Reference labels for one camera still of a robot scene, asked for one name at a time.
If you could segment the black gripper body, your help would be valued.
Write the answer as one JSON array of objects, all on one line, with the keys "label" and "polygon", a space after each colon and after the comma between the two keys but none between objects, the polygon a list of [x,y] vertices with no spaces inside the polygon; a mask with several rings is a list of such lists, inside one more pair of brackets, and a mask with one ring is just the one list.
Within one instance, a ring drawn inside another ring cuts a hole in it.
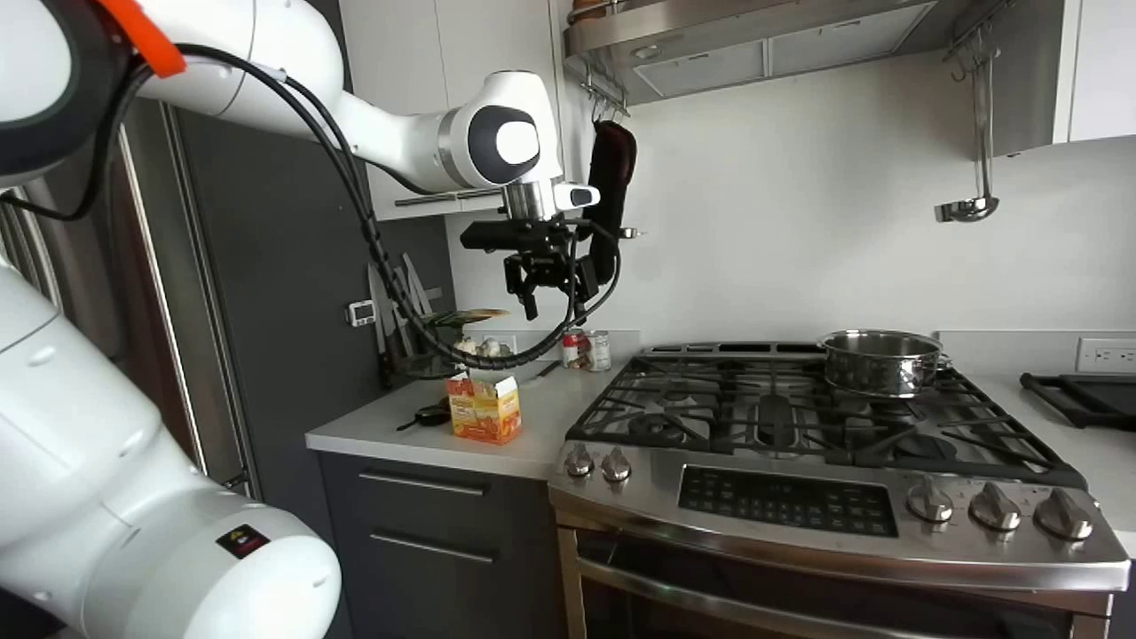
[{"label": "black gripper body", "polygon": [[536,287],[562,287],[588,298],[595,291],[595,265],[573,256],[573,240],[591,233],[579,221],[475,221],[461,230],[465,249],[500,253],[505,284],[525,298]]}]

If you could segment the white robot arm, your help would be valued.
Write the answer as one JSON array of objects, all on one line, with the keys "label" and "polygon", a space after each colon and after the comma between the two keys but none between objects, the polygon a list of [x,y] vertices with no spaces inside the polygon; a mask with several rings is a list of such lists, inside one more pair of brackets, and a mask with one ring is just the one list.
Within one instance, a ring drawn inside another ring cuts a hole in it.
[{"label": "white robot arm", "polygon": [[[439,114],[345,89],[308,0],[0,0],[0,177],[108,151],[131,100],[319,140],[421,196],[505,196],[517,221],[599,198],[557,162],[551,93],[495,72]],[[151,401],[20,272],[0,272],[0,586],[78,639],[321,639],[342,559],[300,519],[188,460]]]}]

